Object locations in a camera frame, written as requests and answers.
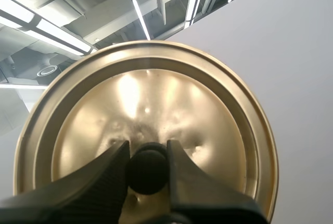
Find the ceiling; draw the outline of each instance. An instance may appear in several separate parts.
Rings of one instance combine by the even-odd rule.
[[[132,0],[17,0],[98,49],[146,39]],[[166,39],[184,28],[188,0],[137,0],[151,39]],[[195,20],[227,4],[227,0],[200,0]],[[165,6],[165,23],[163,9]],[[81,57],[0,24],[0,74],[49,84]],[[37,72],[46,63],[59,69],[45,77]]]

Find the gold metal lid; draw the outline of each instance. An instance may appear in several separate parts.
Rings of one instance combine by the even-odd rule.
[[[252,196],[271,220],[278,186],[273,135],[259,103],[224,64],[164,41],[114,45],[63,72],[35,106],[20,136],[15,193],[39,188],[129,140],[177,139],[206,173]],[[169,210],[168,189],[129,190],[120,223]]]

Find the round ceiling light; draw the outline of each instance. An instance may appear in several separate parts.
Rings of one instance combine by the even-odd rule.
[[[58,69],[58,66],[56,66],[56,65],[46,66],[45,68],[43,68],[37,72],[37,76],[39,76],[39,77],[47,76],[47,75],[55,72],[57,69]]]

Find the black rubber knob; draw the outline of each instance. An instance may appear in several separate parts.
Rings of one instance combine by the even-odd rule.
[[[158,143],[145,144],[126,167],[128,185],[139,194],[155,194],[169,179],[165,147]]]

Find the gray wall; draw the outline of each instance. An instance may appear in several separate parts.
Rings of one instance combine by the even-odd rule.
[[[272,223],[332,223],[333,0],[235,0],[169,40],[227,64],[262,104],[280,166]]]
[[[16,142],[23,126],[18,126],[0,136],[0,200],[12,196]]]

